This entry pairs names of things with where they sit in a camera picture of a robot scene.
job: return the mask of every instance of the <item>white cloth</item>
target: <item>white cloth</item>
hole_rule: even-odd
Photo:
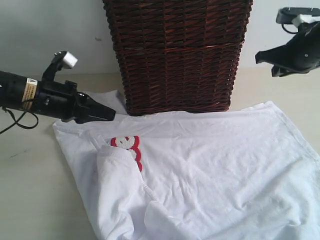
[[[53,127],[100,240],[320,239],[320,157],[272,102]]]

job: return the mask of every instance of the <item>table surface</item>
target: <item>table surface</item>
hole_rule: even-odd
[[[123,91],[119,74],[57,78],[78,82],[80,91]],[[272,78],[270,69],[240,69],[230,110],[271,100],[320,153],[319,79],[320,71]],[[0,136],[0,239],[95,240],[75,181],[54,137],[55,119],[39,119],[36,129],[14,127]],[[32,125],[33,121],[28,116],[23,123]],[[10,116],[1,111],[0,129],[11,123]]]

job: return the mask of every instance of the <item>black cable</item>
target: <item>black cable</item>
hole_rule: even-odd
[[[29,100],[26,100],[26,101],[23,101],[22,104],[24,103],[27,103],[27,102],[33,102],[34,100],[33,99],[29,99]],[[11,128],[13,128],[15,125],[17,125],[18,127],[22,128],[22,129],[26,129],[26,130],[31,130],[31,129],[34,129],[38,126],[39,124],[39,118],[37,115],[35,115],[34,113],[32,112],[29,112],[29,111],[25,111],[24,113],[21,114],[21,116],[16,120],[16,117],[14,115],[14,113],[11,111],[11,110],[8,110],[6,109],[5,107],[2,108],[5,112],[8,112],[11,116],[11,118],[13,119],[14,123],[11,124],[10,126],[8,126],[7,128],[5,128],[4,130],[0,131],[0,135],[5,133],[6,131],[10,130]],[[19,123],[19,121],[27,114],[31,114],[32,116],[35,117],[36,119],[36,123],[33,125],[33,126],[25,126],[25,125],[22,125]]]
[[[298,32],[289,31],[288,29],[286,29],[284,24],[281,24],[281,27],[288,34],[297,34],[298,33]]]

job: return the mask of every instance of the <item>red graphic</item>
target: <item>red graphic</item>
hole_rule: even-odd
[[[142,172],[143,166],[141,164],[141,151],[139,145],[140,138],[138,136],[114,137],[111,139],[111,146],[126,149],[132,154],[138,164],[140,172]]]

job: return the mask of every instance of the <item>wicker basket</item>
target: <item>wicker basket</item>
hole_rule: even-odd
[[[103,0],[130,115],[226,111],[252,0]]]

